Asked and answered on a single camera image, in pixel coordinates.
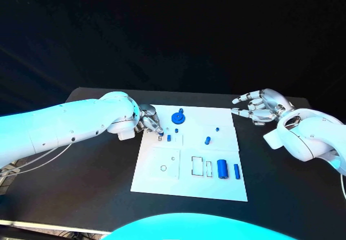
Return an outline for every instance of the table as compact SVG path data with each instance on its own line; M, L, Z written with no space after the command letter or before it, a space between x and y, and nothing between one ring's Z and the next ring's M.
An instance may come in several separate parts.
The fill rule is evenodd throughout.
M68 102L125 91L138 103L231 108L237 95L78 88ZM289 97L299 108L305 98ZM256 127L234 116L249 202L130 192L143 134L120 141L109 132L77 142L48 165L21 174L0 200L0 219L112 232L168 213L202 213L263 226L299 239L346 237L341 175L322 159L302 162L273 150Z

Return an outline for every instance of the white paper sheet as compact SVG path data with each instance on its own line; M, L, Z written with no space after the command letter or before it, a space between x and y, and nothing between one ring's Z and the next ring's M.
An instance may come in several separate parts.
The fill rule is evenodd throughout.
M155 132L143 133L132 192L247 202L231 109L168 105L155 107L165 135L159 141ZM187 120L184 124L175 124L172 115L181 108ZM207 137L211 137L210 145L205 144ZM204 176L192 175L192 157L202 157ZM227 160L228 179L220 179L218 176L220 159ZM211 162L212 177L208 177L207 162ZM240 166L241 179L236 179L234 164Z

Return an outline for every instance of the black curtain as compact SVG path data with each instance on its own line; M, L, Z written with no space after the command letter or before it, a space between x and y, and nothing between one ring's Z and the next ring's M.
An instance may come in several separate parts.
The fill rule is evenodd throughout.
M8 0L0 32L0 115L78 87L272 88L346 120L345 0Z

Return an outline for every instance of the blue spool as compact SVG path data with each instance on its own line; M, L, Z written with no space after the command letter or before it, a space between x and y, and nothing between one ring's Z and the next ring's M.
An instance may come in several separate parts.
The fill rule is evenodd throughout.
M230 178L228 163L227 163L227 160L224 159L218 160L218 178L220 179Z
M210 143L211 143L211 137L210 136L207 137L207 140L205 140L204 143L205 143L205 145L210 145Z
M185 121L187 121L187 116L184 114L184 109L181 108L179 109L179 112L176 112L174 115L172 115L172 122L175 124L182 124Z
M236 179L241 179L241 173L240 173L240 166L238 166L238 164L234 165L234 172L236 172Z

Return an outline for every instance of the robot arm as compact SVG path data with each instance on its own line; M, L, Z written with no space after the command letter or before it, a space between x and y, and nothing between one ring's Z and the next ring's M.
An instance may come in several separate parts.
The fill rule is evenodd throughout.
M136 136L135 130L146 128L163 132L156 108L139 106L125 92L0 117L0 167L99 136L106 130L126 140Z
M346 126L326 113L312 109L296 109L286 97L274 90L251 92L237 99L237 104L254 99L249 110L233 108L233 113L251 118L257 126L277 120L277 128L263 137L273 149L286 147L302 161L326 160L346 176Z

